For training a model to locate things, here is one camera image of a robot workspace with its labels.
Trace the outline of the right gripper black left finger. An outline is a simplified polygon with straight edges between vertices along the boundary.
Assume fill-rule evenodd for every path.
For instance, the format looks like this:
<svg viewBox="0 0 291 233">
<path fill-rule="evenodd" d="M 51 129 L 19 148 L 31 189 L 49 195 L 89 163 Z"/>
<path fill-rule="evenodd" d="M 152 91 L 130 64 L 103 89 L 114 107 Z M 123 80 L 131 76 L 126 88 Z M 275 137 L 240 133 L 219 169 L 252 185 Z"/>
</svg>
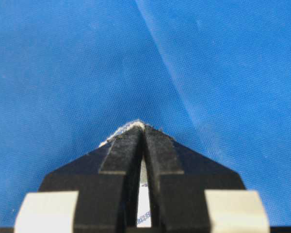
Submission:
<svg viewBox="0 0 291 233">
<path fill-rule="evenodd" d="M 124 233 L 137 220 L 143 130 L 111 142 L 47 174 L 40 192 L 78 191 L 75 233 Z"/>
</svg>

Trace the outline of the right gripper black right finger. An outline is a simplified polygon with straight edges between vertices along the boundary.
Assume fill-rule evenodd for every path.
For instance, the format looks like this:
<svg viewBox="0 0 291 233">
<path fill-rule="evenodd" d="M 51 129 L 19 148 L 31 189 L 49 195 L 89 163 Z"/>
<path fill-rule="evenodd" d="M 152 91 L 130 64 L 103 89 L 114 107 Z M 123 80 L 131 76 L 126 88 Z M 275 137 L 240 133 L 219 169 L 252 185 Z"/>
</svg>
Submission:
<svg viewBox="0 0 291 233">
<path fill-rule="evenodd" d="M 245 190 L 232 169 L 150 126 L 144 130 L 152 226 L 162 233 L 208 233 L 206 189 Z"/>
</svg>

